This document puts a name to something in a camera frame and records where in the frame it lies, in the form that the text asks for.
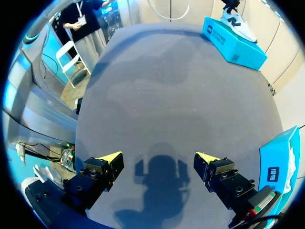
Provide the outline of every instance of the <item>white folding chair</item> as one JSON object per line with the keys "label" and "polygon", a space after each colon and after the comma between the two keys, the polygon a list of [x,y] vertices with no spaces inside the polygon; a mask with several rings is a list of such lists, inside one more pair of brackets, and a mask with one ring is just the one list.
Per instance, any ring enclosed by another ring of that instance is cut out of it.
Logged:
{"label": "white folding chair", "polygon": [[[66,54],[72,47],[74,47],[77,55],[70,61],[68,62],[67,64],[65,64],[64,66],[62,65],[62,63],[60,62],[60,58]],[[67,71],[74,65],[76,64],[76,62],[78,61],[78,59],[81,60],[81,62],[83,63],[84,65],[84,69],[87,70],[87,72],[89,74],[91,74],[90,70],[88,69],[87,65],[85,64],[84,60],[82,59],[81,55],[78,53],[76,47],[75,47],[75,44],[73,41],[68,41],[64,46],[62,46],[56,53],[56,59],[59,63],[59,65],[61,66],[61,69],[62,69],[62,73],[64,73],[67,77],[67,79],[69,80],[69,82],[71,83],[72,87],[75,88],[75,86],[73,85],[72,81],[70,80],[70,78],[68,77],[67,75]]]}

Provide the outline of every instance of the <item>blue box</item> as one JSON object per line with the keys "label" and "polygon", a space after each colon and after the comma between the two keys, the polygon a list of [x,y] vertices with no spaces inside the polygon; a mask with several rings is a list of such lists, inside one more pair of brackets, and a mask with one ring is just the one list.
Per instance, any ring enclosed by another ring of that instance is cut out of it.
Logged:
{"label": "blue box", "polygon": [[[289,151],[291,148],[293,148],[295,155],[296,170],[290,179],[291,190],[283,194],[288,174]],[[275,191],[282,193],[279,202],[268,215],[278,215],[289,200],[295,188],[295,182],[300,167],[300,155],[301,142],[299,126],[282,132],[271,142],[260,148],[261,170],[258,190],[269,185],[273,187]],[[272,179],[270,179],[271,170],[275,171]]]}
{"label": "blue box", "polygon": [[266,54],[257,44],[236,35],[221,21],[205,17],[203,34],[228,62],[259,70],[267,60]]}

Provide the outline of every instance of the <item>screw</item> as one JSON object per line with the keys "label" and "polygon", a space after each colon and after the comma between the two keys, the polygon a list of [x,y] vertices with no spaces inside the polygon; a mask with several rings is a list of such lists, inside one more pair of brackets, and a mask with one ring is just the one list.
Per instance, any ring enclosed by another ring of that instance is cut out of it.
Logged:
{"label": "screw", "polygon": [[38,195],[36,196],[36,201],[39,202],[40,200],[41,200],[41,195],[38,194]]}
{"label": "screw", "polygon": [[91,172],[91,178],[93,178],[93,179],[96,178],[96,172]]}
{"label": "screw", "polygon": [[82,187],[81,186],[77,186],[76,187],[76,191],[78,191],[78,192],[82,191]]}
{"label": "screw", "polygon": [[221,177],[222,177],[222,179],[226,179],[228,177],[228,175],[226,173],[222,173]]}
{"label": "screw", "polygon": [[242,187],[240,187],[240,186],[238,186],[238,187],[236,188],[236,192],[237,192],[237,193],[242,192],[242,190],[243,190],[243,188],[242,188]]}
{"label": "screw", "polygon": [[64,179],[64,180],[62,180],[62,182],[63,182],[64,185],[67,185],[69,180],[68,179]]}

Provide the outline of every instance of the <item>gray table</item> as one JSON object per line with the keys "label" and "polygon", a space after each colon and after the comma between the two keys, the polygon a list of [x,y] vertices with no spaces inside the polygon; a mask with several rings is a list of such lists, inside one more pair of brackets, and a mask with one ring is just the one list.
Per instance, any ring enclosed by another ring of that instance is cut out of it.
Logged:
{"label": "gray table", "polygon": [[225,229],[234,213],[193,169],[196,151],[259,180],[259,148],[282,132],[264,77],[227,63],[201,26],[119,29],[97,63],[76,135],[81,161],[123,151],[125,168],[89,218],[114,228]]}

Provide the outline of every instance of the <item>shoe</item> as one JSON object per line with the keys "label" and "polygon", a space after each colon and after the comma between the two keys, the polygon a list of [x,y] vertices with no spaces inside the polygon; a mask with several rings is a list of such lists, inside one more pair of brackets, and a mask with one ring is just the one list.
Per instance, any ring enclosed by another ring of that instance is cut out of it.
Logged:
{"label": "shoe", "polygon": [[285,184],[283,194],[290,192],[290,190],[291,190],[290,180],[291,180],[292,176],[294,175],[294,172],[296,171],[295,155],[294,155],[293,147],[289,150],[289,163],[288,164],[289,164],[288,173],[287,173],[287,179],[286,179],[286,184]]}
{"label": "shoe", "polygon": [[229,26],[234,33],[248,41],[257,43],[257,39],[249,28],[248,24],[244,22],[243,18],[238,13],[228,13],[228,9],[224,10],[221,22]]}

